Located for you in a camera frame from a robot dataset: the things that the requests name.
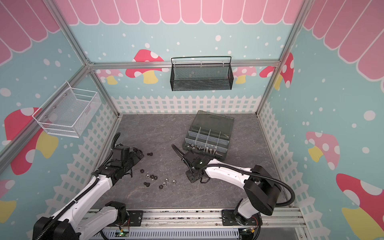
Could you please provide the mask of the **silver bolts cluster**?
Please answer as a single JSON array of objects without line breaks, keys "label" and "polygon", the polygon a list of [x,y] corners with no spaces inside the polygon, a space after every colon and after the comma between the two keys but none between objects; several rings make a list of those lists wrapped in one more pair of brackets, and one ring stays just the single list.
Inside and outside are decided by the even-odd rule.
[{"label": "silver bolts cluster", "polygon": [[189,150],[190,149],[197,150],[197,151],[200,151],[200,152],[203,152],[203,153],[208,153],[208,154],[211,154],[211,155],[214,155],[217,152],[217,149],[210,149],[209,147],[195,146],[195,145],[192,145],[192,144],[186,144],[185,148],[189,149]]}]

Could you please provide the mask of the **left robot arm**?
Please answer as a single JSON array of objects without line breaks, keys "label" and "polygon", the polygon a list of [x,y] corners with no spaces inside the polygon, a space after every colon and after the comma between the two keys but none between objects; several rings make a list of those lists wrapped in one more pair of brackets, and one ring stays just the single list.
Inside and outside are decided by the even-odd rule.
[{"label": "left robot arm", "polygon": [[108,225],[119,228],[131,221],[126,204],[110,201],[95,215],[84,216],[124,176],[132,175],[132,168],[144,157],[141,150],[114,146],[111,153],[93,173],[90,182],[63,208],[51,217],[41,217],[34,225],[34,240],[88,240]]}]

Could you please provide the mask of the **grey compartment organizer box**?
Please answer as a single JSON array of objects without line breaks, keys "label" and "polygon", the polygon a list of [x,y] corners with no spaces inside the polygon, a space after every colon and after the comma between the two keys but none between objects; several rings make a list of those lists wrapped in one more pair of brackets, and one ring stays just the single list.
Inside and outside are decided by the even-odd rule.
[{"label": "grey compartment organizer box", "polygon": [[189,150],[185,148],[186,144],[217,149],[214,155],[190,150],[223,162],[227,157],[234,121],[232,117],[199,110],[185,137],[183,150]]}]

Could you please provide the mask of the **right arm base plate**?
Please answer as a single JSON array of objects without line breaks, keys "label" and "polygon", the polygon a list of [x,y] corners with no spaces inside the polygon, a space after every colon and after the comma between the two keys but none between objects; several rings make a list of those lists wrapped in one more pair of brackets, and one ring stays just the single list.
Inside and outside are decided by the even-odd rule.
[{"label": "right arm base plate", "polygon": [[261,215],[252,215],[249,219],[246,219],[242,215],[238,214],[235,210],[222,210],[222,224],[223,226],[262,226],[263,221]]}]

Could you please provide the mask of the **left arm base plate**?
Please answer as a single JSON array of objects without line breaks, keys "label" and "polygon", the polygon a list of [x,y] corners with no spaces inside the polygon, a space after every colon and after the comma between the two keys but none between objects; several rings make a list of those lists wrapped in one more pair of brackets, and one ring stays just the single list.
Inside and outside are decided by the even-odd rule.
[{"label": "left arm base plate", "polygon": [[143,211],[119,211],[114,224],[119,227],[140,227],[143,214]]}]

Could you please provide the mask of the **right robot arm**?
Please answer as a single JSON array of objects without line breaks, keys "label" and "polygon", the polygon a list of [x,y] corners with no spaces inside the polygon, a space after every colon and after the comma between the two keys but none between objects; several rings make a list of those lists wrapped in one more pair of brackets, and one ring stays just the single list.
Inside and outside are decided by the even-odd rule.
[{"label": "right robot arm", "polygon": [[193,151],[174,151],[188,167],[186,175],[191,183],[206,184],[212,179],[222,180],[243,189],[246,198],[235,209],[223,210],[223,225],[261,225],[261,215],[271,216],[276,207],[287,207],[296,198],[294,190],[286,183],[273,178],[262,166],[241,168],[225,164]]}]

